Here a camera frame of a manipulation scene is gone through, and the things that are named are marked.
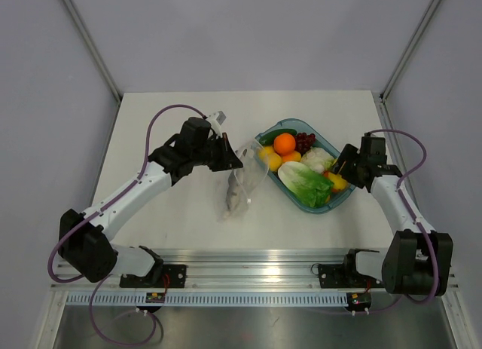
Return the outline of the yellow bell pepper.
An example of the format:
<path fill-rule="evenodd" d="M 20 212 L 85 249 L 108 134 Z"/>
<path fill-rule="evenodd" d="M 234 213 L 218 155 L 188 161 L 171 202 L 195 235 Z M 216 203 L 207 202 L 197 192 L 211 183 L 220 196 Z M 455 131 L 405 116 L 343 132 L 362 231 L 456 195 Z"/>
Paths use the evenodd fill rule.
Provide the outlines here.
<path fill-rule="evenodd" d="M 328 172 L 328 179 L 333 182 L 333 186 L 331 188 L 333 193 L 344 191 L 349 187 L 349 183 L 339 174 Z"/>

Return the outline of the grey toy fish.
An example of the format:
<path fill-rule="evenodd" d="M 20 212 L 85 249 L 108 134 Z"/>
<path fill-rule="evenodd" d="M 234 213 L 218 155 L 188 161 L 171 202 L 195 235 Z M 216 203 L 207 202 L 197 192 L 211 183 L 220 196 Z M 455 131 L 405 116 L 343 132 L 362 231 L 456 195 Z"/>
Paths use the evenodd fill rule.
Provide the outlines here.
<path fill-rule="evenodd" d="M 252 192 L 257 183 L 255 177 L 244 169 L 233 170 L 227 180 L 226 207 L 231 214 L 240 213 L 247 209 L 251 201 Z"/>

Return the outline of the clear dotted zip bag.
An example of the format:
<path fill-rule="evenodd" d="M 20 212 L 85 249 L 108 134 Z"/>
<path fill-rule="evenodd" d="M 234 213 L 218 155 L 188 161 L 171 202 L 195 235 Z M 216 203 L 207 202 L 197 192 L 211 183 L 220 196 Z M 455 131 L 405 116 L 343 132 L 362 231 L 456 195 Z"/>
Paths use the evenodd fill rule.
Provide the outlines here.
<path fill-rule="evenodd" d="M 241 145 L 235 154 L 243 167 L 222 172 L 216 181 L 215 212 L 219 221 L 238 219 L 252 205 L 255 192 L 269 170 L 267 159 L 260 157 L 262 148 L 256 139 Z"/>

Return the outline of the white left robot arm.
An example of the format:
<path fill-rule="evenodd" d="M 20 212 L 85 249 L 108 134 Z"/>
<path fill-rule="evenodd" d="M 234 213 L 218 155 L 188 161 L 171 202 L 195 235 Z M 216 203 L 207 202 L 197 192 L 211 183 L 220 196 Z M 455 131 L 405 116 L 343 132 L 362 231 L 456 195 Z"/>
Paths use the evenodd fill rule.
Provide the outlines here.
<path fill-rule="evenodd" d="M 65 212 L 60 220 L 59 254 L 81 277 L 98 283 L 111 274 L 134 277 L 146 287 L 163 277 L 163 259 L 146 246 L 115 246 L 119 230 L 159 194 L 197 166 L 212 172 L 243 167 L 221 131 L 223 112 L 187 119 L 179 133 L 145 154 L 140 171 L 105 200 L 83 212 Z"/>

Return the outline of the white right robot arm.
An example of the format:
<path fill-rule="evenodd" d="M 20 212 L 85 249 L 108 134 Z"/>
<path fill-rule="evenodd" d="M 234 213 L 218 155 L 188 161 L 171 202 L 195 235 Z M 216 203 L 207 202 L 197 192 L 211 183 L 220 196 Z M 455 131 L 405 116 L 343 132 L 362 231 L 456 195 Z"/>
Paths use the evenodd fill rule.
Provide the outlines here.
<path fill-rule="evenodd" d="M 418 210 L 404 184 L 412 172 L 402 173 L 388 164 L 380 131 L 365 133 L 359 147 L 345 145 L 331 170 L 371 194 L 393 233 L 386 250 L 351 249 L 341 269 L 343 280 L 351 286 L 368 277 L 379 280 L 388 293 L 420 305 L 442 296 L 447 290 L 453 240 L 436 231 Z"/>

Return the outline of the white cauliflower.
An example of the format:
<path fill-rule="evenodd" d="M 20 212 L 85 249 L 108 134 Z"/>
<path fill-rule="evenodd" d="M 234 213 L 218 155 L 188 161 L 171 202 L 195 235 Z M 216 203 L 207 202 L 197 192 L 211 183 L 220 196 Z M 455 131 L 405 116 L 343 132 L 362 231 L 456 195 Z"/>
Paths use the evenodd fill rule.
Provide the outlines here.
<path fill-rule="evenodd" d="M 300 160 L 302 164 L 319 174 L 323 174 L 329 170 L 334 164 L 334 161 L 335 158 L 332 155 L 319 147 L 312 147 Z"/>

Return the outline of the green white lettuce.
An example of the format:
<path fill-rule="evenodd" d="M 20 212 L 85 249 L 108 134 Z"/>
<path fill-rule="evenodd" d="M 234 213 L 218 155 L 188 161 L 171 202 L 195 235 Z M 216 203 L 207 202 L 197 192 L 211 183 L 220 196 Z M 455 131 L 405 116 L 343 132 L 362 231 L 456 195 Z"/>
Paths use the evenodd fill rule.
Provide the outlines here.
<path fill-rule="evenodd" d="M 277 175 L 283 185 L 307 207 L 320 208 L 330 200 L 333 182 L 300 162 L 285 162 Z"/>

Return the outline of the red grapes bunch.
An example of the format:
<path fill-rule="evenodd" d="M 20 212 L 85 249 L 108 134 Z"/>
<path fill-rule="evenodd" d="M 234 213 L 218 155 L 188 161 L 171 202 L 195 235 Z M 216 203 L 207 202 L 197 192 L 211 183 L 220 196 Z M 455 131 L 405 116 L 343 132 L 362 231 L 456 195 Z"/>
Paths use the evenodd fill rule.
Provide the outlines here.
<path fill-rule="evenodd" d="M 298 133 L 294 138 L 296 142 L 295 150 L 302 155 L 307 153 L 316 142 L 316 135 L 314 133 Z"/>

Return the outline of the orange persimmon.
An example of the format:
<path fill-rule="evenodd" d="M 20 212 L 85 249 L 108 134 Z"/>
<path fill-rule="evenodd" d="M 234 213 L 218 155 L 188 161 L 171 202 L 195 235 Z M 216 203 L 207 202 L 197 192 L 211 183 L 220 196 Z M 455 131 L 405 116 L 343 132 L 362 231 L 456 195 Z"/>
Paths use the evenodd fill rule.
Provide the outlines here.
<path fill-rule="evenodd" d="M 302 158 L 302 155 L 301 155 L 300 152 L 292 151 L 292 152 L 282 156 L 282 162 L 283 163 L 289 162 L 289 161 L 299 162 L 301 160 L 301 158 Z"/>

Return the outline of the yellow lemon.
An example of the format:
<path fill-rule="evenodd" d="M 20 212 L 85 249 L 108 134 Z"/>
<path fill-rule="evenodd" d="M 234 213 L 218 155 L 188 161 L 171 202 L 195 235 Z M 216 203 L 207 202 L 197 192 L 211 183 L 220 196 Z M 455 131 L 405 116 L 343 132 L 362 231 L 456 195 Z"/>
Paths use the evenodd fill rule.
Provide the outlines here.
<path fill-rule="evenodd" d="M 266 145 L 263 146 L 259 151 L 258 151 L 258 157 L 263 160 L 266 158 L 266 156 L 269 156 L 270 154 L 274 153 L 274 148 L 271 145 Z"/>

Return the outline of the orange fruit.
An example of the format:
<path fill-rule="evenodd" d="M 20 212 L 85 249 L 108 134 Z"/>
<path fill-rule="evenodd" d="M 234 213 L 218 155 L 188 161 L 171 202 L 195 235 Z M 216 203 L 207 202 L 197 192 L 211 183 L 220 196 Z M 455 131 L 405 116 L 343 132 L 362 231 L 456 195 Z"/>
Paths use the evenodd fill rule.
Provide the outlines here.
<path fill-rule="evenodd" d="M 295 137 L 290 133 L 282 133 L 274 139 L 273 148 L 278 155 L 288 155 L 296 148 Z"/>

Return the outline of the teal plastic basket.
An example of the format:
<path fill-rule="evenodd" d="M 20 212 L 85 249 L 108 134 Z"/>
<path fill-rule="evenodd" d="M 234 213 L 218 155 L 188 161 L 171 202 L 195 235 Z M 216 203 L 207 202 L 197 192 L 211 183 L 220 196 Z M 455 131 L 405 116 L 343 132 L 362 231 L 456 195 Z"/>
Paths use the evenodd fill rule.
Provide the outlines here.
<path fill-rule="evenodd" d="M 268 176 L 308 213 L 326 213 L 342 204 L 354 190 L 329 170 L 340 152 L 308 123 L 296 118 L 279 121 L 255 139 L 268 158 Z"/>

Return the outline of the green cucumber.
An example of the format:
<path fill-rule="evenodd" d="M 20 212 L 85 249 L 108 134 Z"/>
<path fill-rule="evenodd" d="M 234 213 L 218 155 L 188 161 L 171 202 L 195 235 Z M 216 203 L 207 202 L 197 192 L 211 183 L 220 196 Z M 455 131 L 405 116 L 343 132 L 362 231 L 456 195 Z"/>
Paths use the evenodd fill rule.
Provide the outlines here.
<path fill-rule="evenodd" d="M 288 134 L 291 136 L 296 136 L 297 131 L 293 129 L 277 129 L 277 130 L 271 130 L 269 132 L 264 133 L 259 139 L 259 143 L 263 146 L 267 145 L 272 145 L 274 144 L 275 139 L 282 135 L 282 134 Z"/>

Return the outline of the yellow peach fruit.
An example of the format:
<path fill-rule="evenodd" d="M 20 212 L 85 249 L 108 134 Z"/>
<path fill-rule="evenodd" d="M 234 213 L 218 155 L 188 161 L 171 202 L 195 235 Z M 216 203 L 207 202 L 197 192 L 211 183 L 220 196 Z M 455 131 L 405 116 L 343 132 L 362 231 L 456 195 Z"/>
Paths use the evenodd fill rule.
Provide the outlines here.
<path fill-rule="evenodd" d="M 270 172 L 277 172 L 283 164 L 283 159 L 277 153 L 270 153 L 262 158 L 262 161 L 267 165 Z"/>

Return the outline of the aluminium mounting rail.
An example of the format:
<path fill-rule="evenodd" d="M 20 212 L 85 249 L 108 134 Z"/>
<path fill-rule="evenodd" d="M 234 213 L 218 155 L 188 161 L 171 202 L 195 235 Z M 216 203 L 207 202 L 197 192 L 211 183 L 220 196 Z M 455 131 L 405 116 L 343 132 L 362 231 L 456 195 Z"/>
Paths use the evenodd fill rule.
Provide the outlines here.
<path fill-rule="evenodd" d="M 117 287 L 122 280 L 146 279 L 141 288 L 195 291 L 283 291 L 325 287 L 323 268 L 340 266 L 347 249 L 324 250 L 150 250 L 117 246 L 115 265 L 97 259 L 90 271 Z"/>

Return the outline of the right aluminium frame post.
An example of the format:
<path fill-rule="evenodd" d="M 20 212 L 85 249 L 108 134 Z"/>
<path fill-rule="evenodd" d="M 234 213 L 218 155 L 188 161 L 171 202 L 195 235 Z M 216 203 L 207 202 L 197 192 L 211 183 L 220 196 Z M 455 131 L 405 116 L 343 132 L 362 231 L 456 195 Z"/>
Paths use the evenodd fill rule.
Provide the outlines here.
<path fill-rule="evenodd" d="M 411 34 L 408 43 L 406 44 L 401 56 L 399 57 L 397 63 L 395 64 L 392 73 L 389 76 L 388 81 L 385 83 L 383 89 L 380 92 L 380 100 L 382 103 L 386 104 L 388 102 L 389 96 L 403 75 L 404 71 L 408 67 L 412 57 L 416 53 L 417 48 L 421 44 L 425 34 L 428 32 L 432 21 L 444 3 L 444 0 L 429 0 L 422 16 L 419 19 L 413 33 Z"/>

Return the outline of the aluminium frame post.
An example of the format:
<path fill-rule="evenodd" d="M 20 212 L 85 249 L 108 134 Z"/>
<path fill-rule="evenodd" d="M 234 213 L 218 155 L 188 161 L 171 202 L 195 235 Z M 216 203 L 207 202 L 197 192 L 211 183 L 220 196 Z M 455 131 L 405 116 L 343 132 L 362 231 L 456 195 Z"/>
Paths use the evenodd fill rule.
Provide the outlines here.
<path fill-rule="evenodd" d="M 84 43 L 85 48 L 87 49 L 88 54 L 90 55 L 91 59 L 93 60 L 94 65 L 97 68 L 98 73 L 100 74 L 102 80 L 104 81 L 105 85 L 107 86 L 110 94 L 112 95 L 114 101 L 117 103 L 118 106 L 121 105 L 123 94 L 121 93 L 119 87 L 117 86 L 112 74 L 110 73 L 107 65 L 105 64 L 104 59 L 102 58 L 99 49 L 96 46 L 96 43 L 90 34 L 90 31 L 87 27 L 87 24 L 84 21 L 84 18 L 81 15 L 76 3 L 74 0 L 60 0 L 69 16 L 71 21 L 73 22 L 78 34 Z"/>
<path fill-rule="evenodd" d="M 419 19 L 413 33 L 411 34 L 408 43 L 406 44 L 401 56 L 399 57 L 397 63 L 395 64 L 392 73 L 389 76 L 388 81 L 385 83 L 383 89 L 380 92 L 380 100 L 382 103 L 386 104 L 388 102 L 389 96 L 403 75 L 404 71 L 408 67 L 412 57 L 416 53 L 417 48 L 421 44 L 425 34 L 428 32 L 432 21 L 444 3 L 444 0 L 429 0 L 422 16 Z"/>

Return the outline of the left aluminium frame post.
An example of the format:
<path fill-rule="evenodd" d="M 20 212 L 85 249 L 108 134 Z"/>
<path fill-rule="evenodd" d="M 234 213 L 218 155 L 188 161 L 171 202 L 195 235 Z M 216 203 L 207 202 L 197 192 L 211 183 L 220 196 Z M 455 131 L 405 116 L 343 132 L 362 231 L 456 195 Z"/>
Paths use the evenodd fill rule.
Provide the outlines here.
<path fill-rule="evenodd" d="M 110 94 L 112 95 L 114 101 L 117 103 L 118 106 L 121 105 L 123 94 L 121 93 L 119 87 L 117 86 L 112 74 L 110 73 L 107 65 L 105 64 L 104 59 L 102 58 L 99 49 L 96 46 L 96 43 L 90 34 L 90 31 L 87 27 L 87 24 L 84 21 L 84 18 L 81 15 L 76 3 L 74 0 L 60 0 L 69 16 L 71 21 L 73 22 L 78 34 L 84 43 L 85 48 L 87 49 L 88 54 L 90 55 L 91 59 L 93 60 L 94 65 L 97 68 L 98 73 L 100 74 L 102 80 L 104 81 L 105 85 L 107 86 Z"/>

